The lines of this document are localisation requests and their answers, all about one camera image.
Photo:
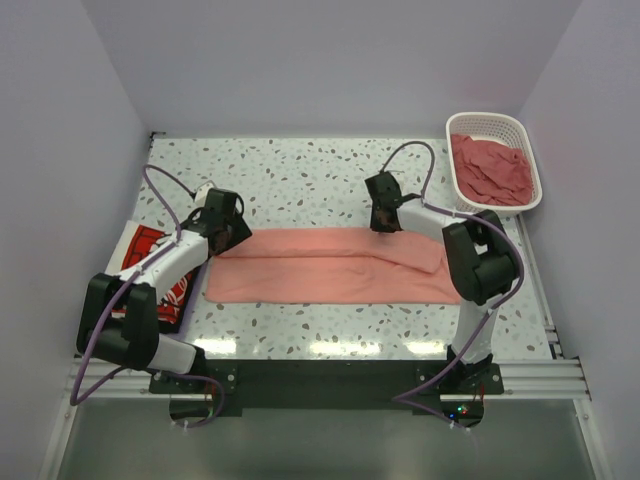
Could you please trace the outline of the salmon pink t shirt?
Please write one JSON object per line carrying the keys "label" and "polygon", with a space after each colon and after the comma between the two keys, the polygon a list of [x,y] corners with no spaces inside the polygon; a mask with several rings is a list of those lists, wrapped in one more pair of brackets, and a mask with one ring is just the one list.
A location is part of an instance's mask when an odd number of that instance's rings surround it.
{"label": "salmon pink t shirt", "polygon": [[444,247],[367,228],[256,230],[212,261],[212,303],[445,304],[456,292]]}

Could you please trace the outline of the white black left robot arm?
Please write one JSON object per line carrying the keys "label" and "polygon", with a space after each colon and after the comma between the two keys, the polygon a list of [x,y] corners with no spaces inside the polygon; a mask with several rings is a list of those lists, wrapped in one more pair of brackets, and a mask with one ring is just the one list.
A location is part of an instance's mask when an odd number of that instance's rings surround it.
{"label": "white black left robot arm", "polygon": [[158,307],[186,274],[250,238],[243,213],[239,194],[211,188],[156,251],[116,274],[95,275],[85,295],[78,352],[125,368],[172,372],[183,391],[200,390],[207,368],[197,359],[204,353],[162,334]]}

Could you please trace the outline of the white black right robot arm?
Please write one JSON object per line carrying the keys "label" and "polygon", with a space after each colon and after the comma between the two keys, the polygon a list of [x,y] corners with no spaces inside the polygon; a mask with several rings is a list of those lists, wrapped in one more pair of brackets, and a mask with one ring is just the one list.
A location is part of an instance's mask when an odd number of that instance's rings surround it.
{"label": "white black right robot arm", "polygon": [[469,392],[492,360],[491,335],[500,306],[524,283],[524,264],[492,210],[476,214],[430,205],[401,192],[389,172],[365,180],[372,201],[370,227],[379,233],[406,231],[440,242],[451,282],[461,297],[454,340],[444,368],[448,386]]}

